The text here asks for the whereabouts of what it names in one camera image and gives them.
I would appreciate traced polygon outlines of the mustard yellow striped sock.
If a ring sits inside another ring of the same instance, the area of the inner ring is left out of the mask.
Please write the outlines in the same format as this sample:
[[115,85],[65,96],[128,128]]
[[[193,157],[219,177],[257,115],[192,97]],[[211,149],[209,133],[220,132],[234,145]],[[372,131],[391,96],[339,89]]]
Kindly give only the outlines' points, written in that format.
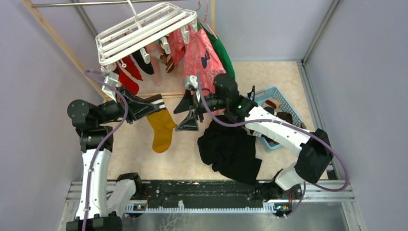
[[[145,99],[149,102],[153,102],[156,100],[163,100],[163,97],[161,94],[156,94]],[[165,152],[171,145],[173,130],[177,126],[176,123],[174,123],[170,112],[165,105],[164,109],[145,117],[147,117],[147,120],[154,131],[152,149],[156,153]]]

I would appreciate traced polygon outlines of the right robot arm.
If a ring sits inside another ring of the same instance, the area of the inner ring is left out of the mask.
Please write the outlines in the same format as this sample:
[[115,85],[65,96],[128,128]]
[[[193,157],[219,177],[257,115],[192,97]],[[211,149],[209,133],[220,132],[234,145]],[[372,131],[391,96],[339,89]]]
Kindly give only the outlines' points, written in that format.
[[290,188],[301,182],[316,184],[319,181],[334,156],[324,130],[310,131],[278,118],[255,101],[240,95],[237,82],[229,74],[217,75],[214,86],[214,93],[205,95],[199,75],[184,78],[185,93],[174,113],[187,111],[189,114],[177,130],[198,130],[198,123],[207,113],[222,126],[243,126],[283,145],[297,157],[297,161],[273,178],[271,193],[276,198],[284,198]]

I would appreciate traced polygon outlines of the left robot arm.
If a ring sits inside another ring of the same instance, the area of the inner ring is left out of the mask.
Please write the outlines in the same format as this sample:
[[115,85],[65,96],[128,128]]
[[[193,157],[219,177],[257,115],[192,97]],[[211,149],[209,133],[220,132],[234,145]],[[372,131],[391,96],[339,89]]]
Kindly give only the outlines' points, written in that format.
[[83,181],[78,210],[67,231],[121,231],[128,201],[143,196],[144,186],[137,173],[125,174],[107,197],[107,174],[113,153],[113,133],[117,127],[108,123],[129,124],[165,108],[161,94],[149,98],[133,95],[125,87],[116,99],[94,105],[77,99],[67,107],[67,114],[79,135],[83,159]]

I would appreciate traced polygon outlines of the green garment on hanger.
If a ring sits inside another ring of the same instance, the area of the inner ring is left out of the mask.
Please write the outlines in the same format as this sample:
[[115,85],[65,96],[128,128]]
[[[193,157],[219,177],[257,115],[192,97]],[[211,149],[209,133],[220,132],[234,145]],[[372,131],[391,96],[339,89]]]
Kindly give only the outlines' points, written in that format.
[[221,61],[221,64],[223,65],[223,68],[232,77],[232,79],[235,80],[236,75],[232,65],[232,61],[220,38],[218,36],[215,36],[211,31],[207,30],[207,28],[203,26],[201,22],[200,26],[206,32],[215,53],[217,54],[219,60]]

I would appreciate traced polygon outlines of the white plastic sock hanger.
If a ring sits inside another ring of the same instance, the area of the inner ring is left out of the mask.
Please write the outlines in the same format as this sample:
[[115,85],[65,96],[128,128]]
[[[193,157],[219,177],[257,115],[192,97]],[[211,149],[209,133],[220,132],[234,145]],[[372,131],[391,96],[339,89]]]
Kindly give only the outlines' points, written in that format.
[[189,30],[198,30],[198,13],[194,10],[181,8],[170,2],[161,2],[137,13],[130,1],[128,4],[133,16],[95,37],[100,66],[111,65],[136,51],[140,51],[145,63],[149,63],[150,57],[145,49],[147,45],[161,40],[166,52],[170,53],[165,36],[179,30],[183,42],[188,44]]

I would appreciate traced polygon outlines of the red patterned sock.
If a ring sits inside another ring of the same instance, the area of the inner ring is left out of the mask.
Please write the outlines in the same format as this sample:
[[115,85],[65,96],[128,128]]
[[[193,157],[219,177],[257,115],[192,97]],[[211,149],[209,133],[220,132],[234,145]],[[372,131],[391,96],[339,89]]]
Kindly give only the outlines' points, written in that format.
[[140,91],[140,83],[143,79],[134,58],[126,56],[116,62],[116,69],[114,72],[119,75],[119,82],[124,87],[126,87],[132,94],[138,94]]

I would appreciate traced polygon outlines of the brown striped sock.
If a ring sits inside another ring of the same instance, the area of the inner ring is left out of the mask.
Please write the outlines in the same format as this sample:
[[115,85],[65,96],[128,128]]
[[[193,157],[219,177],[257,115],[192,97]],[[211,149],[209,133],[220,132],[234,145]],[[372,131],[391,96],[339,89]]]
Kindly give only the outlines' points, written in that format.
[[160,59],[161,59],[162,63],[165,65],[166,72],[171,73],[175,68],[174,61],[173,61],[173,58],[171,57],[171,55],[167,54],[165,52],[161,53]]

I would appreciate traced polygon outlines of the black cloth pile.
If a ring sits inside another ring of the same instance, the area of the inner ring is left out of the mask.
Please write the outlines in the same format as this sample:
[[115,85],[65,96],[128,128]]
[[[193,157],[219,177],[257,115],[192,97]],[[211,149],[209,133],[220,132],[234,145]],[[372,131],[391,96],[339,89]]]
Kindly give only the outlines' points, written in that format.
[[214,172],[255,185],[262,160],[256,158],[256,138],[242,127],[225,127],[212,120],[197,140],[200,158]]

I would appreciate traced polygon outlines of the pink printed shirt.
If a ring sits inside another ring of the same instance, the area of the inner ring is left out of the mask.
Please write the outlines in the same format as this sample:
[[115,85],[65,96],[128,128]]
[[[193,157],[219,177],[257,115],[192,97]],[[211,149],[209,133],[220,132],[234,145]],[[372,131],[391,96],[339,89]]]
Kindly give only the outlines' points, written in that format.
[[201,86],[205,93],[214,93],[214,78],[226,73],[215,53],[206,32],[201,28],[197,32],[190,30],[190,41],[185,44],[181,31],[169,34],[167,42],[175,68],[183,62],[182,76],[201,76]]

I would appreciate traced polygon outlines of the light blue plastic basket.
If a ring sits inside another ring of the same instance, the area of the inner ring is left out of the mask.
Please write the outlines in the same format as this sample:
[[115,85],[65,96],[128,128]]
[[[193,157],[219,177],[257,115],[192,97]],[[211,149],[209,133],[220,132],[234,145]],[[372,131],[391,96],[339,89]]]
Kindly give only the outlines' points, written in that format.
[[275,112],[286,112],[290,113],[293,118],[293,125],[300,125],[303,123],[300,116],[294,110],[292,105],[289,101],[284,97],[284,95],[279,91],[276,86],[271,86],[268,88],[264,88],[262,90],[258,90],[256,92],[248,93],[247,97],[253,101],[255,101],[258,105],[265,107],[266,101],[271,101],[276,107]]

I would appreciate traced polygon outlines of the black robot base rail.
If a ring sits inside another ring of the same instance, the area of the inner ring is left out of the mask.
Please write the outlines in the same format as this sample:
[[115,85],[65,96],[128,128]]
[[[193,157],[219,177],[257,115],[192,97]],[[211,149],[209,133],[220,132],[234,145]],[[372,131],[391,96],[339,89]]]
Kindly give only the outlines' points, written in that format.
[[193,215],[269,215],[287,219],[306,205],[339,205],[355,200],[350,186],[323,180],[321,187],[298,184],[275,195],[267,181],[249,186],[231,180],[109,180],[73,182],[66,198],[74,219],[123,216],[125,218],[180,219]]

